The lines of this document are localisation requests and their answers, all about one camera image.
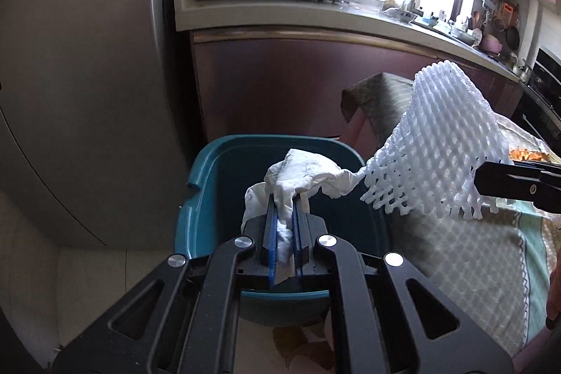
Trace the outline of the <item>orange peel scraps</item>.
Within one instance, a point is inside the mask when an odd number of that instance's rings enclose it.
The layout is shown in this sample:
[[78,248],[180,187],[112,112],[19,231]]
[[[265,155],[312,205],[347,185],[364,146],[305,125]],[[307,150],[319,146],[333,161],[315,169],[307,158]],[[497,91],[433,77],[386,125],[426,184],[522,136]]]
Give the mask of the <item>orange peel scraps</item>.
[[509,157],[513,161],[536,161],[550,163],[549,154],[521,147],[511,149]]

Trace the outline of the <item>black hanging frying pan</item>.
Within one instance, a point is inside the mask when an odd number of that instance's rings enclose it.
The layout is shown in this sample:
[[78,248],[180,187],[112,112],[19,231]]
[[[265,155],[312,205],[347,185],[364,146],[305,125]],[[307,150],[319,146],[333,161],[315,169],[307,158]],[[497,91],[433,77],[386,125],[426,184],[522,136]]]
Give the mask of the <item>black hanging frying pan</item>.
[[517,51],[520,47],[520,34],[515,26],[510,26],[505,31],[505,41],[511,51]]

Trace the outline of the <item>green checked tablecloth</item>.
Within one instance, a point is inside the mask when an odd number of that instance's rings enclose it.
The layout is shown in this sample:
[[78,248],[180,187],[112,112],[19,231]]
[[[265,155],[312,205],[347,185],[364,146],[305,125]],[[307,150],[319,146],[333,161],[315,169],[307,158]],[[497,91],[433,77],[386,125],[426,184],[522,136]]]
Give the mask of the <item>green checked tablecloth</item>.
[[[342,91],[352,126],[344,142],[371,157],[408,108],[412,81],[380,73]],[[411,212],[385,217],[404,255],[514,356],[543,330],[549,275],[560,250],[560,218],[524,201],[500,201],[482,218]]]

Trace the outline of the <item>black built-in oven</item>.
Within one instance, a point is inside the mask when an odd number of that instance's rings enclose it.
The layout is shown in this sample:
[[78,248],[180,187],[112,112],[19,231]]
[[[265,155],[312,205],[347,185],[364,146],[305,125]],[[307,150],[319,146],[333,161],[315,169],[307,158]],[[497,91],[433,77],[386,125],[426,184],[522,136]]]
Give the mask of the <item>black built-in oven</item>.
[[546,47],[537,52],[513,121],[560,155],[560,58]]

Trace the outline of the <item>silver refrigerator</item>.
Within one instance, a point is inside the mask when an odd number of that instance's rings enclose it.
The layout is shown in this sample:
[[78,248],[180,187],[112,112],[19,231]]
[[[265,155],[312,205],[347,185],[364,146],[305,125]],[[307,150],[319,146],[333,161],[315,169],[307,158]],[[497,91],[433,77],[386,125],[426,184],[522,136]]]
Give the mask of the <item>silver refrigerator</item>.
[[1,188],[61,246],[172,245],[187,164],[163,0],[1,0]]

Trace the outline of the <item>maroon kitchen counter cabinet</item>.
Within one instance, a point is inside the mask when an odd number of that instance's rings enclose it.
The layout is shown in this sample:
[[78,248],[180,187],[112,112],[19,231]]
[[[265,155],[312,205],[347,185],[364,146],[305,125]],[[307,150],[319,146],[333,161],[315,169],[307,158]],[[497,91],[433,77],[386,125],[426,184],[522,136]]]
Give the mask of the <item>maroon kitchen counter cabinet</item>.
[[191,50],[203,131],[336,138],[342,91],[378,73],[412,78],[449,60],[494,111],[510,116],[520,79],[453,38],[360,4],[308,0],[174,0]]

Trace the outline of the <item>teal plastic trash bin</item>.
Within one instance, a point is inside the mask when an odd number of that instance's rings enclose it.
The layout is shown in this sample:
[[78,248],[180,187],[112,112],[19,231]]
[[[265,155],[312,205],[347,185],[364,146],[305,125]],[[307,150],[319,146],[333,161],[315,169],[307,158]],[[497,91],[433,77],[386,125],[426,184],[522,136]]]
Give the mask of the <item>teal plastic trash bin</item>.
[[[187,182],[187,200],[180,210],[175,250],[188,258],[208,255],[241,234],[246,190],[261,182],[267,169],[282,161],[289,149],[321,154],[339,167],[356,171],[364,161],[350,146],[330,138],[286,135],[234,135],[211,142],[196,157]],[[385,213],[361,201],[366,188],[331,199],[311,197],[310,209],[327,231],[352,243],[358,252],[381,256],[391,251]],[[266,292],[245,291],[239,314],[267,327],[303,326],[321,321],[329,307],[325,291],[296,292],[289,282]]]

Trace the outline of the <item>pink pot on counter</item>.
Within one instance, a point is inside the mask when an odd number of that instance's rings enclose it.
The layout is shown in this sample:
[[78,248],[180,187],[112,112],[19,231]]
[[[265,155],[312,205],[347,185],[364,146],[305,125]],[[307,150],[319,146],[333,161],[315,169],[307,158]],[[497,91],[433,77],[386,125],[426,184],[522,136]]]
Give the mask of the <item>pink pot on counter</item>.
[[492,34],[484,34],[479,44],[479,49],[485,53],[498,55],[503,48],[503,44]]

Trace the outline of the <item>white foam fruit net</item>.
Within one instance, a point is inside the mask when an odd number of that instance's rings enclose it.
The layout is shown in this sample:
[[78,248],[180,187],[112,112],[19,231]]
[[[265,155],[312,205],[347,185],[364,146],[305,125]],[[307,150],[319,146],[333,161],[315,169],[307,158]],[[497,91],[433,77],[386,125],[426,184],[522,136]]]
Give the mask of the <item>white foam fruit net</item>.
[[497,210],[474,185],[486,161],[511,161],[493,109],[456,63],[434,63],[415,74],[406,112],[363,168],[361,199],[386,213],[480,219],[483,206]]

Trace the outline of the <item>white paper tissue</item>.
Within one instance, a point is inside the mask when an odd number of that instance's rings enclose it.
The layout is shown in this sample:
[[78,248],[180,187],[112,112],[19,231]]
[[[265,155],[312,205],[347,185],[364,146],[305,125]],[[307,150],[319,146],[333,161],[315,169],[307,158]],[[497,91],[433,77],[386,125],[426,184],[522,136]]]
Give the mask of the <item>white paper tissue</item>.
[[283,161],[271,165],[260,183],[249,187],[244,196],[243,222],[263,216],[268,200],[278,210],[276,225],[276,260],[273,283],[279,284],[295,275],[293,248],[294,198],[299,197],[303,210],[310,211],[309,199],[322,192],[331,198],[351,193],[365,176],[365,169],[356,172],[342,169],[330,158],[299,149],[291,149]]

